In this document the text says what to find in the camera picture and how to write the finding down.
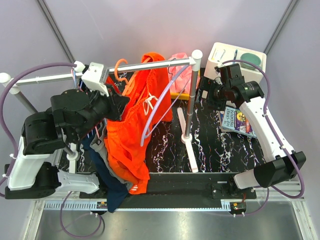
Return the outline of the lilac wire clothes hanger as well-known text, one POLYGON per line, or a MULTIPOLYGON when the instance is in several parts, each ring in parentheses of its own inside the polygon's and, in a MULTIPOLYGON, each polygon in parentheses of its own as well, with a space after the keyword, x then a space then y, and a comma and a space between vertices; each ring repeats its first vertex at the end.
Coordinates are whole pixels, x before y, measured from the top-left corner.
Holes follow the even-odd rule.
POLYGON ((152 120, 154 118, 154 115, 156 114, 159 106, 161 105, 164 97, 166 96, 166 94, 168 92, 170 92, 170 87, 173 85, 173 83, 177 80, 177 78, 181 75, 181 73, 188 68, 188 64, 185 65, 182 69, 180 69, 172 78, 171 80, 169 81, 169 83, 167 84, 167 86, 164 88, 163 92, 160 94, 158 100, 156 101, 156 104, 154 105, 153 107, 153 110, 151 111, 147 121, 146 121, 146 124, 144 126, 144 129, 142 131, 142 134, 141 134, 141 138, 140 138, 140 146, 142 147, 144 145, 144 142, 145 142, 145 139, 147 139, 150 134, 152 133, 153 130, 150 130, 150 125, 152 123, 152 120))

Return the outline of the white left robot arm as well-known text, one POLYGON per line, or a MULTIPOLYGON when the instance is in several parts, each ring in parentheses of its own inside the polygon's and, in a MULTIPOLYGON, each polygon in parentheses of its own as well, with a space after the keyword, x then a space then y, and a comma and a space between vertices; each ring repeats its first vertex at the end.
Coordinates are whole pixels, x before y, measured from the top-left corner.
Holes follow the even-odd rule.
POLYGON ((83 192, 103 198, 106 183, 96 174, 76 174, 47 162, 55 151, 63 149, 72 160, 79 156, 68 145, 78 144, 104 119, 119 121, 130 99, 108 87, 109 95, 98 90, 83 92, 69 89, 50 98, 51 107, 28 116, 21 129, 18 154, 7 168, 7 200, 40 199, 56 192, 83 192))

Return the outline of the orange drawstring shorts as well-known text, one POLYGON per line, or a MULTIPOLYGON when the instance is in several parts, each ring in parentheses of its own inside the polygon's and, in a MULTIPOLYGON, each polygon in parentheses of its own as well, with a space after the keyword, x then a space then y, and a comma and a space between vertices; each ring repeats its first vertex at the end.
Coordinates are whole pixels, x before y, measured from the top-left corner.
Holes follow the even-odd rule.
POLYGON ((134 78, 133 89, 128 94, 130 101, 122 121, 107 122, 107 136, 104 139, 107 160, 115 174, 126 181, 137 184, 149 179, 145 157, 150 139, 145 139, 141 144, 141 136, 149 118, 149 114, 145 113, 145 100, 152 96, 150 103, 154 106, 168 83, 166 68, 139 71, 134 78))

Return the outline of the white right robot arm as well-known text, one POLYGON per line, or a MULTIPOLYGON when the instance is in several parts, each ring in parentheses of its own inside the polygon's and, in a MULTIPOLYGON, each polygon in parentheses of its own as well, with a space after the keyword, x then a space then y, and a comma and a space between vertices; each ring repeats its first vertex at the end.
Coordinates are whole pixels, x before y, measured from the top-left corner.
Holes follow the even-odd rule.
POLYGON ((298 177, 300 190, 305 190, 301 167, 306 162, 303 151, 295 151, 275 123, 267 106, 267 99, 255 81, 245 82, 243 76, 224 80, 203 77, 199 89, 207 92, 207 102, 221 111, 231 101, 248 119, 263 151, 265 163, 236 174, 227 185, 228 195, 239 198, 251 187, 275 188, 279 183, 298 177))

